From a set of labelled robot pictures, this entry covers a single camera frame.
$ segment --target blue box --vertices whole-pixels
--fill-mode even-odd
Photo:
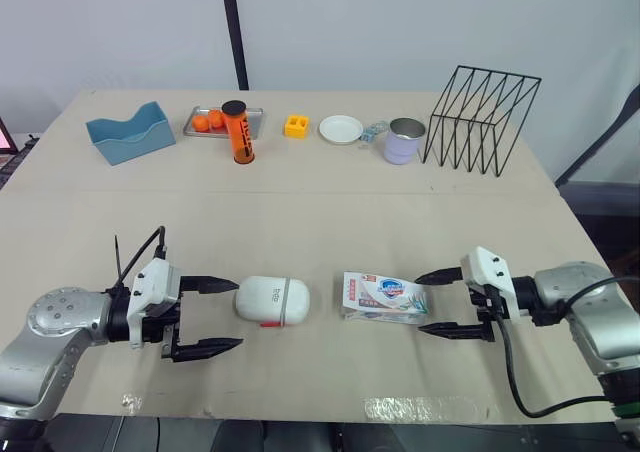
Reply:
[[[87,122],[91,142],[111,165],[176,143],[167,116],[157,102],[138,109],[126,122],[96,119]]]

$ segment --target clear tape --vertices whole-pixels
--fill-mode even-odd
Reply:
[[[480,414],[468,397],[373,397],[365,399],[367,420],[391,423],[473,422],[489,418],[490,410]]]
[[[142,397],[134,394],[124,394],[122,396],[122,407],[128,415],[136,415],[142,408]]]

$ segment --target small orange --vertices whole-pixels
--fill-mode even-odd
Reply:
[[[220,127],[224,127],[222,112],[220,112],[219,110],[210,110],[209,125],[211,125],[212,129],[219,129]]]
[[[204,115],[196,115],[191,121],[191,125],[196,132],[209,132],[209,121]]]

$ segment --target orange cylinder container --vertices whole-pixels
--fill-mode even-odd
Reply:
[[[222,104],[224,123],[227,127],[233,160],[239,164],[248,164],[255,159],[251,146],[247,106],[240,100],[230,100]]]

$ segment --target wooden table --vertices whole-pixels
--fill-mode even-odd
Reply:
[[[142,351],[126,343],[90,349],[60,411],[535,422],[513,403],[499,339],[447,341],[415,327],[345,321],[340,314],[347,270],[412,280],[457,265],[476,245],[505,257],[513,275],[571,260],[603,263],[522,140],[496,179],[433,161],[394,166],[382,158],[381,138],[370,147],[335,146],[316,132],[322,118],[341,113],[365,124],[399,116],[424,120],[437,97],[426,92],[81,93],[0,193],[0,346],[18,333],[29,305],[48,290],[110,286],[116,274],[114,233],[127,260],[164,224],[167,259],[185,274],[234,281],[249,275],[299,278],[312,293],[308,319],[265,329],[235,315],[233,293],[187,296],[185,341],[226,336],[242,337],[244,343],[212,360],[179,364],[161,360],[157,345]],[[193,106],[236,98],[265,110],[254,143],[256,160],[248,166],[232,161],[225,140],[181,132]],[[151,100],[167,114],[177,144],[109,166],[91,145],[84,123],[98,117],[125,120]],[[311,117],[306,139],[282,135],[289,114]],[[430,301],[430,321],[476,322],[462,283],[432,289]],[[518,381],[530,408],[601,393],[565,324],[535,328],[524,321],[512,334]],[[405,408],[390,417],[389,406]],[[538,421],[612,418],[608,404],[587,404]]]

